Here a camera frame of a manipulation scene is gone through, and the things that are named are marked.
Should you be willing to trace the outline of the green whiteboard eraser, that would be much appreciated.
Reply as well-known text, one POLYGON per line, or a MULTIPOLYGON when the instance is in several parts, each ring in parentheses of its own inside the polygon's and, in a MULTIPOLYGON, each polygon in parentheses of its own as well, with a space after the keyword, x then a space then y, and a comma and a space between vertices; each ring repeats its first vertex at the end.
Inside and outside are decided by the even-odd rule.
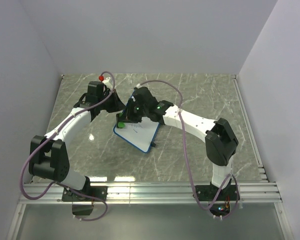
POLYGON ((122 121, 122 112, 116 114, 116 128, 123 129, 125 127, 125 123, 122 121))

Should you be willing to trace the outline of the blue framed whiteboard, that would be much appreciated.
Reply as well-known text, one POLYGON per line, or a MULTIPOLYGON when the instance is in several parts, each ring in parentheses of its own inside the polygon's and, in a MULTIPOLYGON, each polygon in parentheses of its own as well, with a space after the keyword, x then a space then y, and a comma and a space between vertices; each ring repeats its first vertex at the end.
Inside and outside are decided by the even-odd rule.
POLYGON ((147 117, 143 117, 142 122, 139 123, 123 122, 124 128, 116 128, 116 123, 113 127, 113 132, 117 136, 143 153, 148 153, 151 148, 156 146, 154 139, 160 126, 158 122, 153 122, 147 117))

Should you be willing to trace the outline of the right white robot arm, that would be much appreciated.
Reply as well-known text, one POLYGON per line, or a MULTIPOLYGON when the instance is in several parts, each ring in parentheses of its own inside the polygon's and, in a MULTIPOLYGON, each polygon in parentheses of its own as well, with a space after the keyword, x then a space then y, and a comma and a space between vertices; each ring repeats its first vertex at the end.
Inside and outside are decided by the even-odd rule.
POLYGON ((161 125, 178 128, 202 140, 207 158, 212 162, 210 193, 216 200, 222 200, 228 195, 233 155, 239 141, 226 119, 204 118, 169 101, 157 101, 147 87, 140 87, 129 98, 123 113, 116 115, 116 126, 122 128, 123 123, 137 124, 144 117, 161 125))

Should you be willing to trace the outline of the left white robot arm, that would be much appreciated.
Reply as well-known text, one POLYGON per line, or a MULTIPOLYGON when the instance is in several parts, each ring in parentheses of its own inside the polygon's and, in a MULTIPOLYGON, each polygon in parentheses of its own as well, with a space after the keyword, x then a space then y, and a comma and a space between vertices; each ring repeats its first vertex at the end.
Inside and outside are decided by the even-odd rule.
POLYGON ((67 147, 101 111, 115 113, 124 108, 112 79, 89 82, 87 91, 73 105, 69 115, 44 136, 36 135, 31 140, 28 172, 73 190, 79 201, 88 200, 93 195, 91 181, 70 168, 67 147))

